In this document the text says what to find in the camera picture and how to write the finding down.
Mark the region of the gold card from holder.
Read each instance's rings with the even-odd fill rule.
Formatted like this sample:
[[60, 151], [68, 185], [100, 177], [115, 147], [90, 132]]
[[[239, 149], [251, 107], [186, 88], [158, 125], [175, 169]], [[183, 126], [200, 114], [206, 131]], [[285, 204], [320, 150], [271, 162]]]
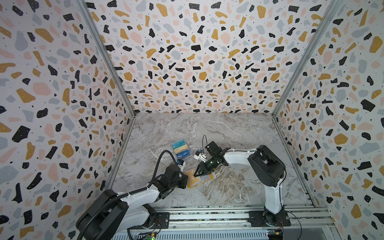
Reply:
[[201, 177], [194, 177], [194, 176], [191, 176], [191, 177], [190, 177], [190, 185], [191, 185], [191, 186], [197, 185], [197, 184], [199, 184], [201, 181], [202, 181]]

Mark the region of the yellow leather card holder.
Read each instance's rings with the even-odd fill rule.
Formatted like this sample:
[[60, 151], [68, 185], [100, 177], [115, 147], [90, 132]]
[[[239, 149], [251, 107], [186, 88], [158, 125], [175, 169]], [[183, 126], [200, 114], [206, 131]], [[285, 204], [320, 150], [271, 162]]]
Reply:
[[197, 169], [194, 168], [194, 169], [191, 169], [191, 170], [188, 170], [186, 172], [184, 172], [185, 175], [188, 176], [188, 180], [187, 180], [187, 187], [189, 189], [191, 188], [194, 188], [198, 185], [201, 185], [207, 181], [210, 181], [210, 180], [213, 180], [214, 179], [214, 175], [213, 174], [210, 174], [210, 175], [205, 175], [205, 176], [202, 176], [202, 177], [195, 177], [194, 176], [194, 173]]

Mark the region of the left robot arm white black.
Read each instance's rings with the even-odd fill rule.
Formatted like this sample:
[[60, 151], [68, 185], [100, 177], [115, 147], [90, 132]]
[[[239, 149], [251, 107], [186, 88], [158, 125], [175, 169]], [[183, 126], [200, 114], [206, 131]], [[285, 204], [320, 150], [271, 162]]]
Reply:
[[188, 176], [183, 169], [184, 162], [178, 160], [143, 188], [129, 193], [104, 191], [76, 222], [78, 239], [110, 240], [115, 233], [132, 227], [152, 227], [156, 210], [150, 204], [165, 199], [176, 188], [187, 187]]

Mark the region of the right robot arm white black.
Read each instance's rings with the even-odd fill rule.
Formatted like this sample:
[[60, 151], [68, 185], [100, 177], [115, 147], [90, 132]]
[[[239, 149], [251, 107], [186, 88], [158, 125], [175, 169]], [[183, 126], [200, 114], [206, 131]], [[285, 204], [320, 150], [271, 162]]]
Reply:
[[285, 164], [265, 145], [251, 150], [221, 149], [215, 142], [206, 146], [211, 156], [208, 158], [202, 150], [194, 155], [200, 163], [194, 173], [195, 177], [210, 175], [220, 167], [244, 165], [251, 167], [259, 181], [265, 186], [267, 213], [277, 215], [283, 209], [281, 197], [282, 182], [286, 176]]

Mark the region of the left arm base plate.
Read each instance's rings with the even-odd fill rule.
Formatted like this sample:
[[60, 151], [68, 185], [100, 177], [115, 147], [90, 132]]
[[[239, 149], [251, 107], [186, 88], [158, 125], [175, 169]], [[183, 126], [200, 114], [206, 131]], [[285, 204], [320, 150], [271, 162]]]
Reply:
[[149, 219], [143, 225], [131, 227], [133, 230], [159, 230], [168, 229], [170, 223], [169, 212], [156, 212], [150, 215]]

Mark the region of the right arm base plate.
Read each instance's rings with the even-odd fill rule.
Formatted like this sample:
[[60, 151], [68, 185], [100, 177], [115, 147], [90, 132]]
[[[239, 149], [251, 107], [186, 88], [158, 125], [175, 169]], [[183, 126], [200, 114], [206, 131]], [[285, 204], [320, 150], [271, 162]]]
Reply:
[[281, 209], [276, 215], [264, 209], [263, 211], [249, 211], [248, 222], [252, 227], [290, 227], [288, 213]]

